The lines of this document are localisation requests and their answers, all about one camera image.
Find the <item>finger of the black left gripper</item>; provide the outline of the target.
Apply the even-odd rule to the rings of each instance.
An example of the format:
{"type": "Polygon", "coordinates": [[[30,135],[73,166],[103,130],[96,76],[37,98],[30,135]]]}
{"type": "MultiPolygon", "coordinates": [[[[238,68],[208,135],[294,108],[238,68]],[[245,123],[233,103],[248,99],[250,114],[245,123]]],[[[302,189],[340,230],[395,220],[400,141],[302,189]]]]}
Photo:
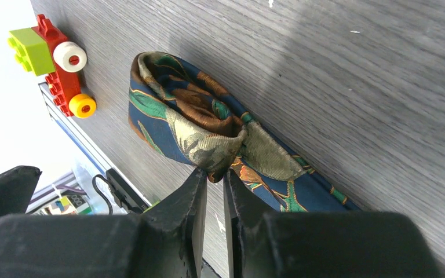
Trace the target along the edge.
{"type": "Polygon", "coordinates": [[[0,217],[26,212],[41,174],[34,166],[16,166],[0,174],[0,217]]]}

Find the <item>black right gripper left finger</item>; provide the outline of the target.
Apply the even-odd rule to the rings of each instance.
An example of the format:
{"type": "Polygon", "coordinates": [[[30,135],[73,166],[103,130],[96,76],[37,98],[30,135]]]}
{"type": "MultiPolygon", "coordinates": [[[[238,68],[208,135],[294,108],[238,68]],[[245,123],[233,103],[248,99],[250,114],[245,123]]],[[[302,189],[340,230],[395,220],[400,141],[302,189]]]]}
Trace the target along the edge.
{"type": "Polygon", "coordinates": [[[142,214],[0,217],[0,277],[199,277],[207,175],[142,214]]]}

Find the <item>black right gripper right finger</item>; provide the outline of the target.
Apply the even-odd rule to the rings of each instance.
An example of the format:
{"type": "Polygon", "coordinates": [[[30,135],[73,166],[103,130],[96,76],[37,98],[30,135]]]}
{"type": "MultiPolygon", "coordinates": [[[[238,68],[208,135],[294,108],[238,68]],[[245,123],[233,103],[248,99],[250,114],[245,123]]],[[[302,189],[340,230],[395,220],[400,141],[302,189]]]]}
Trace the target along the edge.
{"type": "Polygon", "coordinates": [[[411,219],[389,212],[282,213],[224,177],[231,277],[439,277],[411,219]]]}

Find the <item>blue orange green tie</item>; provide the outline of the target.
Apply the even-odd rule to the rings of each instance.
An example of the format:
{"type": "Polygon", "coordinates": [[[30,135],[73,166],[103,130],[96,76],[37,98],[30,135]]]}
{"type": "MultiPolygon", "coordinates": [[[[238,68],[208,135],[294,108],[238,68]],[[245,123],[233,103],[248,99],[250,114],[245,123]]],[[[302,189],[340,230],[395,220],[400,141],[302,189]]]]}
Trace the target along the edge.
{"type": "Polygon", "coordinates": [[[128,121],[157,153],[201,168],[213,183],[233,170],[277,211],[357,209],[215,79],[174,55],[133,59],[128,121]]]}

